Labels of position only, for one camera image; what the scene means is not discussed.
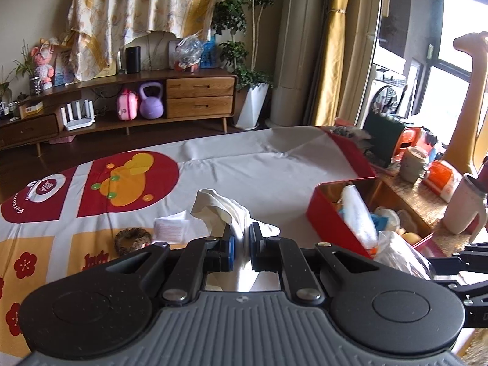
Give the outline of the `white fabric cloth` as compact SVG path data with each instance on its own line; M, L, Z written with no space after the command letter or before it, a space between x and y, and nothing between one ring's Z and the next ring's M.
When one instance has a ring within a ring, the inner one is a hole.
M234 239L233 269L229 273L215 273L211 282L227 292L251 291L259 275L251 268L251 224L256 222L259 225L263 237L278 236L280 228L253 219L247 208L213 189L200 189L197 192L191 216L200 219L211 236L221 237L226 226L231 228Z

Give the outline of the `white tissue packet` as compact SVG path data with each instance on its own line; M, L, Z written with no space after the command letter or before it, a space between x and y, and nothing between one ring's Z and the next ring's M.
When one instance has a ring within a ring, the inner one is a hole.
M153 240L168 244L182 244L189 228L188 213L178 212L168 217L158 217L154 221Z

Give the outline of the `white tumbler cup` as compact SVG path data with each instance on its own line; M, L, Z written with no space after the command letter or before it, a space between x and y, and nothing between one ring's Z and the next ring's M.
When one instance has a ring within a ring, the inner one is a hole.
M447 205L442 219L444 226L452 234L459 235L478 218L469 240L473 242L487 223L486 201L487 193L479 186L476 178L464 174Z

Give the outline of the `brown hair scrunchie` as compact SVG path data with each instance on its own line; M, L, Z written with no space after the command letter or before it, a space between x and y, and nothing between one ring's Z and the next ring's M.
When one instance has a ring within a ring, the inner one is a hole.
M152 234L141 227L121 230L115 235L114 248L118 256L138 251L152 243Z

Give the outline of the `orange snack packet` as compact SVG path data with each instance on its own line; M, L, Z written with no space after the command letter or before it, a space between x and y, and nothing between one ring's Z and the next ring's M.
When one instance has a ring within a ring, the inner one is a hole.
M433 161L422 179L422 183L444 202L449 203L461 182L462 175L445 160Z

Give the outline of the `red storage box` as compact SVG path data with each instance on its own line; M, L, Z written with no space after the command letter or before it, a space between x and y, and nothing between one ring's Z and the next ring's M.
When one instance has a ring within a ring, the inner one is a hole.
M428 224L378 178L322 183L313 191L306 216L320 240L372 259L380 232L401 228L415 234L416 250L432 238Z

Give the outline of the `giraffe toy figure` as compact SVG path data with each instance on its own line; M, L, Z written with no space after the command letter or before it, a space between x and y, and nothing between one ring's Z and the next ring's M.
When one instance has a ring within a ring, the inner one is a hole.
M460 174L473 174L475 144L487 79L487 32L460 36L453 41L453 47L472 57L472 73L456 128L443 159Z

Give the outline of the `white ceramic mug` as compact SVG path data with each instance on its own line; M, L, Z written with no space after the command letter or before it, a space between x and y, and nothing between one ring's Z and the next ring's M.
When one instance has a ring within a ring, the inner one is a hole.
M408 183L415 183L424 175L428 162L428 155L423 149L417 146L408 147L400 161L400 177Z

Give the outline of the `orange green tissue holder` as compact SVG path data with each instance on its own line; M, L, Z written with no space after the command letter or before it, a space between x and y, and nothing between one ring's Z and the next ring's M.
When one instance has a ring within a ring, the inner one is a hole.
M369 112L362 129L371 136L369 152L384 168L400 162L409 147L421 149L429 162L435 160L438 137L425 127L403 122L389 114Z

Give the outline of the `printed white tablecloth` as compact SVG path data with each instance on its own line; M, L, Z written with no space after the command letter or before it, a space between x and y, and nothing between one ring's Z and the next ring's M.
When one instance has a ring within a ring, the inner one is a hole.
M321 183L369 178L351 142L317 127L288 127L155 145L36 175L1 205L1 362L29 350L18 323L24 298L42 285L113 260L115 235L188 213L183 246L209 235L191 216L197 192L213 189L281 236L311 246L306 217Z

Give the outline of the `purple kettlebell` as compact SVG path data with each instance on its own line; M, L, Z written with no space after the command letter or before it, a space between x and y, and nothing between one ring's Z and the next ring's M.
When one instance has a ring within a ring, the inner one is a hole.
M147 96L145 90L147 88L156 88L159 93L157 96ZM148 120L161 118L164 114L164 106L162 101L163 87L158 82L144 83L139 87L139 94L141 97L140 113Z

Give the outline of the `wooden TV cabinet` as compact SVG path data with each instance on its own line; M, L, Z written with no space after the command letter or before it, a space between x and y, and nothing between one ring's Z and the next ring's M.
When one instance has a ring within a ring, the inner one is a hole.
M224 69L144 71L53 87L22 102L24 118L1 122L1 147L163 122L227 120L236 92L236 75Z

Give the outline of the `yellow curtain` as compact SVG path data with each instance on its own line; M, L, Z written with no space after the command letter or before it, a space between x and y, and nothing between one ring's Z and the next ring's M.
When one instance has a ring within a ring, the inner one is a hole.
M327 0L325 5L312 113L312 123L316 126L329 126L337 116L343 75L348 1Z

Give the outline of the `white wifi router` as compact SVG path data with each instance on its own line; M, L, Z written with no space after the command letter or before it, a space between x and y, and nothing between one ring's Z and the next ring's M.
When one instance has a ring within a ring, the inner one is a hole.
M95 122L93 101L76 100L60 108L63 126L67 131L76 131L91 127Z

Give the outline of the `clear plastic bag of items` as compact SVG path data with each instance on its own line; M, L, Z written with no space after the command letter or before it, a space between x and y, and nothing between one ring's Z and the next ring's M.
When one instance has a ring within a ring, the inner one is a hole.
M174 51L174 68L194 73L199 69L202 53L203 43L197 35L183 38Z

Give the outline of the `black cylinder speaker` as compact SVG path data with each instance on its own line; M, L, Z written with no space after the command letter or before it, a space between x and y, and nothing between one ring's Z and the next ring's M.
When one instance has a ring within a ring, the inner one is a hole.
M138 74L141 72L141 48L139 45L127 47L126 53L126 71L128 74Z

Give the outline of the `potted green tree white planter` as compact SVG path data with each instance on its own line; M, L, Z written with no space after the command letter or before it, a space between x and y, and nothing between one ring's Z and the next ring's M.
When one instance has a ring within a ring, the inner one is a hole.
M275 0L217 0L212 30L228 34L218 45L220 60L237 77L237 112L234 126L251 131L258 127L259 116L272 86L271 76L257 69L260 23L263 12Z

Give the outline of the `pink plush doll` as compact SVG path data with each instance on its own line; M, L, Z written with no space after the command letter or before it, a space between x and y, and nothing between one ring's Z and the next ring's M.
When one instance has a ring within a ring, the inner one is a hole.
M54 54L54 46L48 40L40 39L38 46L32 48L30 56L34 62L34 75L40 79L42 90L52 88L52 77L55 74L50 64Z

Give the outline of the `small potted plant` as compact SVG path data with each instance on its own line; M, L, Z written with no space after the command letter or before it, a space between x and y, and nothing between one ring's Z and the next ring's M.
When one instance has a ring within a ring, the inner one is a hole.
M16 64L15 73L16 76L27 76L29 78L29 91L31 96L37 96L41 94L42 85L41 79L36 74L36 64L34 56L29 48L29 45L24 41L21 49L22 59L14 59L13 63Z

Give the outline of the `floral cloth TV cover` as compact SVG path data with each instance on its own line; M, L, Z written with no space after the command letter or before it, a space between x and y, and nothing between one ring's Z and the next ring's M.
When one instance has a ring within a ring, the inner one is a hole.
M151 32L206 35L215 1L72 0L67 29L75 78L94 78L122 47Z

